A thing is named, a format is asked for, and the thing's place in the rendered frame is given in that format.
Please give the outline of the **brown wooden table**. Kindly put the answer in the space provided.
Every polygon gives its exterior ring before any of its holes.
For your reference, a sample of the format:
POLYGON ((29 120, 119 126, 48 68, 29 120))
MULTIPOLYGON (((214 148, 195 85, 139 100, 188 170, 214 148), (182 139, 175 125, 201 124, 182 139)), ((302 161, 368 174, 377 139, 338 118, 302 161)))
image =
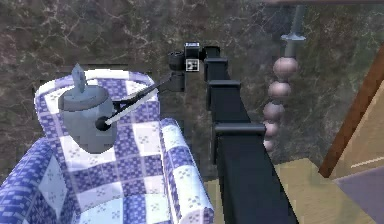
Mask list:
POLYGON ((384 224, 384 44, 319 173, 332 179, 375 224, 384 224))

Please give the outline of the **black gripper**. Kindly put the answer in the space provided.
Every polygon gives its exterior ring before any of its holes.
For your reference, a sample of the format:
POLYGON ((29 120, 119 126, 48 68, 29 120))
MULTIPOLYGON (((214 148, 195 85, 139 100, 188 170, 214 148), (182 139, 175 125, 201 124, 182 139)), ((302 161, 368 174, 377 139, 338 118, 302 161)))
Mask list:
POLYGON ((185 91, 185 57, 182 51, 173 51, 168 54, 168 65, 171 70, 171 77, 168 76, 158 83, 152 84, 136 93, 131 94, 127 99, 114 101, 115 113, 110 117, 99 117, 95 121, 95 127, 100 131, 107 131, 113 123, 135 110, 143 102, 167 89, 172 92, 185 91))

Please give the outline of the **grey urn with dog top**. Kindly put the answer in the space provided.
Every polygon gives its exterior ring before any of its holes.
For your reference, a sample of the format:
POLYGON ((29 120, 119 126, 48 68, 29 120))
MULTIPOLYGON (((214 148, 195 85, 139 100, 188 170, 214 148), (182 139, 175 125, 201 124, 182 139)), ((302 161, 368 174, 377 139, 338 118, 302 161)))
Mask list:
POLYGON ((58 99, 64 126, 73 140, 90 154, 101 154, 116 140, 117 127, 106 121, 113 115, 113 103, 108 91, 89 85, 79 64, 72 69, 74 87, 58 99))

